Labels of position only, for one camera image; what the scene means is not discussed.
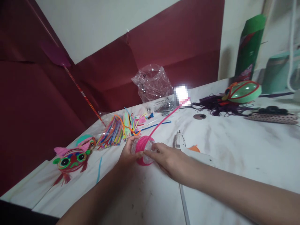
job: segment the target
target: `green ear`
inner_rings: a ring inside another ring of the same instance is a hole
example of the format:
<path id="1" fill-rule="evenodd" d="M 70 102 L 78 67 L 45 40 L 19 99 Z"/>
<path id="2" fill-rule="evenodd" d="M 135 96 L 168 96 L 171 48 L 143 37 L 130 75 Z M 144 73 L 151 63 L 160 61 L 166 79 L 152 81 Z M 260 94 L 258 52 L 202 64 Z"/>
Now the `green ear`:
<path id="1" fill-rule="evenodd" d="M 58 164 L 59 161 L 60 161 L 60 158 L 57 158 L 57 159 L 55 159 L 55 160 L 53 161 L 53 164 Z"/>

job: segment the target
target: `forearm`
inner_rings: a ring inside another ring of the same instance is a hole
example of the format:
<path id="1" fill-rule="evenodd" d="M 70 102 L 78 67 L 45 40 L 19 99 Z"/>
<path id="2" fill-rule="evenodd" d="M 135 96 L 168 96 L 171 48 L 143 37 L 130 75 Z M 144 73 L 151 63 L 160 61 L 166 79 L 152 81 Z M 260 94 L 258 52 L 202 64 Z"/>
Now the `forearm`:
<path id="1" fill-rule="evenodd" d="M 258 224 L 300 224 L 300 195 L 199 164 L 197 189 Z"/>
<path id="2" fill-rule="evenodd" d="M 114 167 L 98 184 L 83 195 L 57 224 L 98 224 L 122 186 L 122 171 Z"/>

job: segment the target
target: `marble table surface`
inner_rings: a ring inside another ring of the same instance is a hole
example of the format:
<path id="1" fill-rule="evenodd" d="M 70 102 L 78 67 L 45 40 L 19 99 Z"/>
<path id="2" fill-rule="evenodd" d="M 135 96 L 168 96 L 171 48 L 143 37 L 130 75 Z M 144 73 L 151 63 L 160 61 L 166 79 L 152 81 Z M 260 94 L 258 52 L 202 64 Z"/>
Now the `marble table surface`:
<path id="1" fill-rule="evenodd" d="M 229 80 L 221 80 L 191 91 L 191 99 L 197 102 L 210 94 L 222 93 Z M 299 113 L 300 104 L 291 96 L 258 98 L 254 107 L 276 105 L 290 112 Z M 134 115 L 152 110 L 162 100 L 156 100 L 128 108 Z M 250 179 L 268 183 L 300 193 L 300 127 L 247 120 L 240 116 L 215 117 L 202 111 L 207 117 L 195 120 L 194 109 L 180 109 L 153 134 L 156 142 L 173 146 L 180 130 L 186 146 L 198 145 L 202 153 L 214 159 L 220 169 Z M 95 122 L 83 134 L 98 135 L 103 130 L 100 121 Z M 142 135 L 149 135 L 153 128 Z M 68 147 L 75 147 L 74 140 Z M 102 158 L 100 178 L 115 165 L 122 148 L 113 146 L 93 151 L 88 168 L 76 171 L 68 184 L 52 184 L 59 176 L 57 165 L 50 161 L 46 166 L 23 182 L 9 197 L 1 199 L 31 208 L 43 214 L 61 217 L 82 195 L 95 184 Z M 103 224 L 185 224 L 179 185 L 160 171 L 156 164 L 147 167 L 136 165 L 133 181 L 106 215 Z M 184 187 L 191 224 L 252 224 L 251 221 L 215 199 Z"/>

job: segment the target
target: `white wall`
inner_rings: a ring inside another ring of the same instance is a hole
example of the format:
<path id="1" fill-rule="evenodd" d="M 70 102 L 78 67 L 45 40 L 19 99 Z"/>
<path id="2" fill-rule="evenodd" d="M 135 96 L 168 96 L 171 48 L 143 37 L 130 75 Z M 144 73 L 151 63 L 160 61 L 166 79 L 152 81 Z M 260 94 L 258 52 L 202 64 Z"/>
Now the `white wall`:
<path id="1" fill-rule="evenodd" d="M 179 0 L 36 0 L 74 63 Z"/>
<path id="2" fill-rule="evenodd" d="M 255 68 L 266 68 L 268 59 L 289 50 L 292 0 L 273 0 Z M 300 43 L 300 0 L 297 1 L 294 44 Z"/>
<path id="3" fill-rule="evenodd" d="M 264 0 L 225 0 L 218 80 L 234 76 L 246 20 L 262 13 Z"/>

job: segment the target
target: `left hand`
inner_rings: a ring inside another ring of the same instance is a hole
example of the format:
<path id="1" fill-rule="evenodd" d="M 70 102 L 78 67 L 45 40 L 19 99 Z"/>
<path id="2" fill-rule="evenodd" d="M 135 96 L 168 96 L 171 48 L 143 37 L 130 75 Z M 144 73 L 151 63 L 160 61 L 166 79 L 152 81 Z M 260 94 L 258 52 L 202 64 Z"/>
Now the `left hand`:
<path id="1" fill-rule="evenodd" d="M 119 161 L 116 166 L 126 169 L 134 164 L 138 159 L 143 157 L 143 152 L 138 152 L 136 154 L 131 154 L 131 147 L 135 139 L 140 138 L 140 136 L 131 136 L 127 139 L 126 144 L 122 150 Z"/>

